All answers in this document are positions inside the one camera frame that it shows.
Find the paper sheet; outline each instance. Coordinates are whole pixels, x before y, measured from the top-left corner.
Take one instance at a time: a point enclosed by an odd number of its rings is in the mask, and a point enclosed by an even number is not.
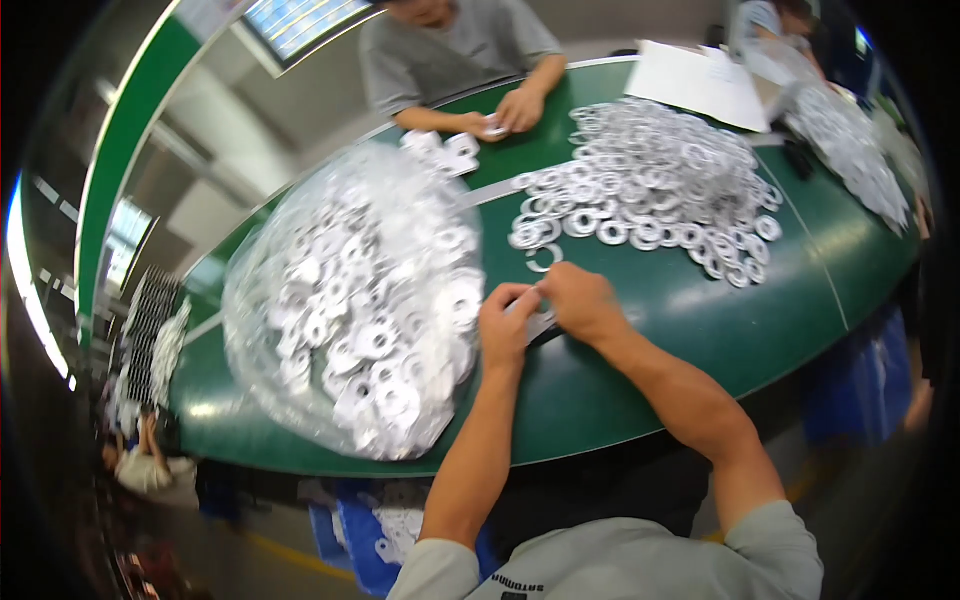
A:
[[[644,39],[624,93],[699,112],[752,132],[770,132],[754,88],[742,65],[724,55],[704,56]]]

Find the person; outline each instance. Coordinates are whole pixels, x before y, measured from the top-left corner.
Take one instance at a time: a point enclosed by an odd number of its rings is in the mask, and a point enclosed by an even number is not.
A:
[[[804,55],[825,81],[827,77],[807,39],[812,31],[811,21],[812,10],[806,0],[748,0],[737,10],[733,50],[738,54],[760,39],[782,41]]]
[[[652,521],[606,518],[526,541],[479,582],[474,544],[510,471],[525,322],[544,298],[567,334],[633,381],[669,433],[712,462],[724,544],[676,537]],[[786,501],[753,422],[709,375],[636,332],[604,277],[562,262],[536,286],[505,283],[481,307],[479,331],[480,389],[390,599],[820,597],[816,540]]]
[[[148,500],[199,509],[195,489],[197,464],[189,458],[168,459],[163,455],[156,443],[156,414],[142,423],[140,441],[133,450],[123,449],[120,436],[117,436],[117,445],[104,444],[101,450],[104,467],[120,485]]]
[[[547,94],[566,70],[560,43],[521,0],[372,0],[387,14],[360,34],[360,61],[372,109],[407,130],[471,133],[493,142],[497,126],[527,132],[543,116]],[[480,85],[525,75],[496,109],[495,123],[479,112],[428,108]]]

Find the yellow floor line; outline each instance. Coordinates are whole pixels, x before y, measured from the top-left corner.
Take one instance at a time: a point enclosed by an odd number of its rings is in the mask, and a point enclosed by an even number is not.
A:
[[[315,556],[304,554],[298,550],[287,547],[282,543],[277,543],[269,538],[264,538],[259,534],[255,534],[252,531],[247,531],[246,529],[231,528],[231,531],[244,540],[249,541],[253,545],[258,546],[274,556],[283,559],[287,563],[292,563],[302,568],[317,571],[323,575],[329,575],[331,577],[336,577],[346,581],[354,581],[353,573],[351,571],[345,571],[341,568],[330,566]]]
[[[790,504],[796,504],[797,501],[803,498],[806,493],[810,491],[810,488],[813,487],[813,482],[816,480],[816,469],[813,468],[813,465],[810,461],[806,461],[801,467],[800,478],[786,489],[787,501],[790,502]],[[711,534],[703,536],[701,540],[723,543],[724,535],[723,532],[718,529]]]

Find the green workbench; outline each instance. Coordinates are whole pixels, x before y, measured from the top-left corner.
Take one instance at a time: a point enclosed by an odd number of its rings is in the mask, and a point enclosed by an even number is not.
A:
[[[533,131],[485,144],[471,189],[567,162],[572,108],[622,95],[633,63],[574,66],[549,97]],[[456,100],[453,112],[494,112],[504,84]],[[374,138],[396,143],[389,129]],[[708,279],[682,249],[639,252],[595,237],[559,241],[564,256],[610,279],[634,327],[665,350],[712,375],[742,398],[816,357],[864,321],[913,263],[916,227],[902,238],[866,210],[819,163],[799,180],[780,148],[759,148],[759,173],[783,192],[776,218],[783,237],[771,244],[767,281],[746,289]],[[426,456],[404,463],[346,458],[314,445],[266,417],[244,398],[230,375],[223,329],[216,325],[227,264],[250,230],[282,199],[275,198],[204,258],[184,282],[193,304],[187,331],[208,329],[182,352],[171,383],[170,407],[179,415],[185,451],[217,460],[314,475],[415,476],[437,471],[469,412],[479,385],[467,384],[456,418]],[[488,292],[504,281],[533,283],[523,252],[507,245],[522,195],[480,206]],[[523,465],[619,444],[662,429],[631,383],[592,349],[567,336],[528,352],[516,410],[513,464]]]

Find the black hair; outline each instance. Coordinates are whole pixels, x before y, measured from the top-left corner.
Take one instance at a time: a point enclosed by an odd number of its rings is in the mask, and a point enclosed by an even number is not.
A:
[[[792,14],[799,19],[807,20],[813,16],[813,9],[806,0],[770,0],[779,12]]]

